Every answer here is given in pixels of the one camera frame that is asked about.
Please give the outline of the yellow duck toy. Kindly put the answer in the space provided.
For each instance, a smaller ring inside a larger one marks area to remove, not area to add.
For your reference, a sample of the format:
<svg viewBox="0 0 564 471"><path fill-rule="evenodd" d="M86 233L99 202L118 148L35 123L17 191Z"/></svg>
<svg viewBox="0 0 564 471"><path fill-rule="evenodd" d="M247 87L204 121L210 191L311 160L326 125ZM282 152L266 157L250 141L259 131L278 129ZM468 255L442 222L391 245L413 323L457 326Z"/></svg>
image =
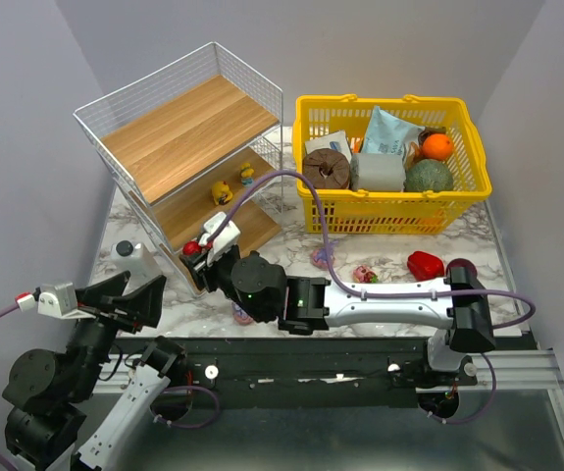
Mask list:
<svg viewBox="0 0 564 471"><path fill-rule="evenodd" d="M213 183L211 187L211 194L216 206L226 205L233 199L233 193L230 186L225 181Z"/></svg>

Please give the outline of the red bell pepper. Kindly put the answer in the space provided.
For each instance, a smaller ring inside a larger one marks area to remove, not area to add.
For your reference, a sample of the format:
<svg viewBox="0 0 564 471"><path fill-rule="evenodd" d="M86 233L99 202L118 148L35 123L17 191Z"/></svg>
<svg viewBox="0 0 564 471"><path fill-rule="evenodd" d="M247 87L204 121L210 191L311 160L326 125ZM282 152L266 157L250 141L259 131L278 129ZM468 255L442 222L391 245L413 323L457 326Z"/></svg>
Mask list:
<svg viewBox="0 0 564 471"><path fill-rule="evenodd" d="M407 268L416 281L427 281L445 275L440 258L425 251L415 251L407 258Z"/></svg>

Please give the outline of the white plastic bottle black cap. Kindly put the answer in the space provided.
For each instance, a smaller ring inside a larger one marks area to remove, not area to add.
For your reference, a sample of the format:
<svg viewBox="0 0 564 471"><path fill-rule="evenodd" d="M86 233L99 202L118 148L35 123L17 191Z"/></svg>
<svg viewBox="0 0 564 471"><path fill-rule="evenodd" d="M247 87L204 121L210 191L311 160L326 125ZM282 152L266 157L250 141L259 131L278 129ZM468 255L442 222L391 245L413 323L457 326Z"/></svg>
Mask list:
<svg viewBox="0 0 564 471"><path fill-rule="evenodd" d="M129 271L129 280L136 287L141 287L163 274L153 254L142 242L124 239L113 244L110 259L117 269Z"/></svg>

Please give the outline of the purple red onion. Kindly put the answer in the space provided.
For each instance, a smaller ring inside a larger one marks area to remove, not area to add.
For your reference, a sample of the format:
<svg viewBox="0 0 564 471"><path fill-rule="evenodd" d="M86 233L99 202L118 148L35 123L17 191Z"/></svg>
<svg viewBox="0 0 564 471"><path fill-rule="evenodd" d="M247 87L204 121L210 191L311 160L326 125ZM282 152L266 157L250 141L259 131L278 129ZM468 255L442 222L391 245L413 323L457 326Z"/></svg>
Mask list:
<svg viewBox="0 0 564 471"><path fill-rule="evenodd" d="M446 266L447 271L453 270L455 268L464 268L468 270L471 274L473 274L475 277L477 277L478 275L478 270L476 266L466 258L455 258L451 260Z"/></svg>

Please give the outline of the light blue snack bag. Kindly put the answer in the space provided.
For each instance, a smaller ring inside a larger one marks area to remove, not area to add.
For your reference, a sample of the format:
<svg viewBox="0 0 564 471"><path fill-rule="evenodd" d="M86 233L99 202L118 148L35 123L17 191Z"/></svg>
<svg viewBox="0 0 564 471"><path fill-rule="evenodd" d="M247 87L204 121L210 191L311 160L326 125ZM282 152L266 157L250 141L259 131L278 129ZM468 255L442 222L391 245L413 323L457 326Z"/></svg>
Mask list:
<svg viewBox="0 0 564 471"><path fill-rule="evenodd" d="M408 146L417 142L423 127L401 120L375 106L366 129L362 153L391 154L404 158Z"/></svg>

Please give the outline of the purple bunny toy pink base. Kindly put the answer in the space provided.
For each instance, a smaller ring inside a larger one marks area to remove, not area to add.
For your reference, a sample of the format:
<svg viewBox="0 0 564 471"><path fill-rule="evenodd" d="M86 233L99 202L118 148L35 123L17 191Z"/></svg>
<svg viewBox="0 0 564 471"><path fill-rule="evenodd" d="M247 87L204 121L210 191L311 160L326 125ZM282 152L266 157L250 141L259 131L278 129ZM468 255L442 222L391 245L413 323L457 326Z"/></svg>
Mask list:
<svg viewBox="0 0 564 471"><path fill-rule="evenodd" d="M239 325L245 326L252 324L254 320L235 302L231 304L233 319Z"/></svg>

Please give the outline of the green melon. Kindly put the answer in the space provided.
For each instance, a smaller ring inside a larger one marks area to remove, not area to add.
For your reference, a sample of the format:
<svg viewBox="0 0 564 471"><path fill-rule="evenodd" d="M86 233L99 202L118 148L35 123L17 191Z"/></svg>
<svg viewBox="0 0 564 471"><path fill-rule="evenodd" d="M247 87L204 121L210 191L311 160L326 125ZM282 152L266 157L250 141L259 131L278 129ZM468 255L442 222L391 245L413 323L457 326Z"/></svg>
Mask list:
<svg viewBox="0 0 564 471"><path fill-rule="evenodd" d="M408 192L451 191L454 178L445 163L426 159L407 170L404 188Z"/></svg>

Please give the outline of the red strawberry toy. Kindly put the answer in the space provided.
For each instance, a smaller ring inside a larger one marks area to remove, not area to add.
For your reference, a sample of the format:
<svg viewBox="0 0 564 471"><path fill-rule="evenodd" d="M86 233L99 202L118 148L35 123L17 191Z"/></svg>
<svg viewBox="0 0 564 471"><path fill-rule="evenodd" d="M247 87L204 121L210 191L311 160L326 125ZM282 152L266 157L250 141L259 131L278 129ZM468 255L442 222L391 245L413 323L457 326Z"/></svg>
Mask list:
<svg viewBox="0 0 564 471"><path fill-rule="evenodd" d="M183 256L189 257L189 256L201 254L202 251L203 251L203 247L198 243L198 241L191 240L182 247L181 254Z"/></svg>

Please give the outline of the white tissue packet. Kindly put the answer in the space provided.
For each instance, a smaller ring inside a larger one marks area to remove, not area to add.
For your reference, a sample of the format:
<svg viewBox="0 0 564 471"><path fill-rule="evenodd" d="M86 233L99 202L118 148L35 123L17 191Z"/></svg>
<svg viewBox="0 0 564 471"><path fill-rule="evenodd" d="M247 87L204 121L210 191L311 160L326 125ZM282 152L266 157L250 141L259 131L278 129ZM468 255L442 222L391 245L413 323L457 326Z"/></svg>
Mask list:
<svg viewBox="0 0 564 471"><path fill-rule="evenodd" d="M305 149L307 153L329 149L343 154L347 159L351 158L351 150L345 131L336 131L308 140L305 142Z"/></svg>

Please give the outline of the brown chocolate donut cake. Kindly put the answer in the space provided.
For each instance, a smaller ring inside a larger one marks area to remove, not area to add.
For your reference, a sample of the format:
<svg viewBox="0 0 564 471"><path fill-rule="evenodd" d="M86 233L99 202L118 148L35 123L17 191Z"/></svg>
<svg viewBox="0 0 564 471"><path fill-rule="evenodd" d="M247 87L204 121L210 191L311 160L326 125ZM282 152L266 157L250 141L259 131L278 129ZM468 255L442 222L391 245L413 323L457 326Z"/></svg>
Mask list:
<svg viewBox="0 0 564 471"><path fill-rule="evenodd" d="M350 163L339 151L316 149L304 157L302 174L316 189L348 189Z"/></svg>

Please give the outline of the pink strawberry cake toy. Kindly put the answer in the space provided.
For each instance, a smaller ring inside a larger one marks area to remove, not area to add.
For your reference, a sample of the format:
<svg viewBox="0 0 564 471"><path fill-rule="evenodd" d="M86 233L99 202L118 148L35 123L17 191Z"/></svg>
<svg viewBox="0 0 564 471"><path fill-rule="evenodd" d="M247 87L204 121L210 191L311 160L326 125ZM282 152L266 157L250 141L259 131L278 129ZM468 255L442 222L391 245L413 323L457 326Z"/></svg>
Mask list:
<svg viewBox="0 0 564 471"><path fill-rule="evenodd" d="M376 284L379 281L378 275L368 266L359 265L352 271L355 283Z"/></svg>

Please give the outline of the yellow blue minion toy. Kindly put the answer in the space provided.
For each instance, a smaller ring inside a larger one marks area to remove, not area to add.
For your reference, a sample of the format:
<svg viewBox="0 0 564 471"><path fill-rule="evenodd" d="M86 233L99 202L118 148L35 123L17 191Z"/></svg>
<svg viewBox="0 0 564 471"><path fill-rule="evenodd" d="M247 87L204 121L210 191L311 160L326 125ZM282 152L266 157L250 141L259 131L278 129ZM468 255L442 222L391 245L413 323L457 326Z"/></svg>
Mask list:
<svg viewBox="0 0 564 471"><path fill-rule="evenodd" d="M245 187L251 186L254 183L255 170L249 163L244 163L240 167L240 180L241 184Z"/></svg>

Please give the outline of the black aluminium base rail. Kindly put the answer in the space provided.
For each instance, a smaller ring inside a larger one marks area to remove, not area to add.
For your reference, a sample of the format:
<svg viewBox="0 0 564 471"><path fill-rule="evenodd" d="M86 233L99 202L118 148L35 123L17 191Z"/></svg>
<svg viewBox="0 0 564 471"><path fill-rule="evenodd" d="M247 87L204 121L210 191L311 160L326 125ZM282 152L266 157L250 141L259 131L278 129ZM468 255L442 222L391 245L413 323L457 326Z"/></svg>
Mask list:
<svg viewBox="0 0 564 471"><path fill-rule="evenodd" d="M177 338L193 382L223 409L416 407L418 397L559 390L555 353L532 335L500 338L486 356L471 353L456 374L424 369L424 338Z"/></svg>

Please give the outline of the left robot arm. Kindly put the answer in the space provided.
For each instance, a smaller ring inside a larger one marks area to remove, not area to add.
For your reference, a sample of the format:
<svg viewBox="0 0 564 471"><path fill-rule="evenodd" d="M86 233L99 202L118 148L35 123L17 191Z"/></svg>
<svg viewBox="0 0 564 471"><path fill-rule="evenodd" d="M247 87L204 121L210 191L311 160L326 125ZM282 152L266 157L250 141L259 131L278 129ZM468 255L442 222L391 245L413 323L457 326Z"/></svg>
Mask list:
<svg viewBox="0 0 564 471"><path fill-rule="evenodd" d="M32 349L11 368L2 396L13 406L5 439L14 469L107 470L154 399L168 387L188 385L185 350L156 338L115 408L84 445L76 445L86 418L77 405L91 398L118 332L155 328L161 318L166 277L133 291L126 290L129 279L121 272L86 288L43 285L20 299L21 307L76 324L64 351Z"/></svg>

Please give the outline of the purple pink toy figure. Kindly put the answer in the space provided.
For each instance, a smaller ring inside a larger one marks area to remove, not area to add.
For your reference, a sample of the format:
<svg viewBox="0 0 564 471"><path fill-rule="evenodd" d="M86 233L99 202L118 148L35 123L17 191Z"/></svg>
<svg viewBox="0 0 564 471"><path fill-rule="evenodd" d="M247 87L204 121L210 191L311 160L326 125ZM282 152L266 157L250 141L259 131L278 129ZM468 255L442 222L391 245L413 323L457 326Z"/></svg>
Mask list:
<svg viewBox="0 0 564 471"><path fill-rule="evenodd" d="M310 255L310 262L313 266L327 271L329 265L333 264L335 261L334 249L337 245L336 240L331 240L329 243L330 254L327 254L327 249L324 246L316 248Z"/></svg>

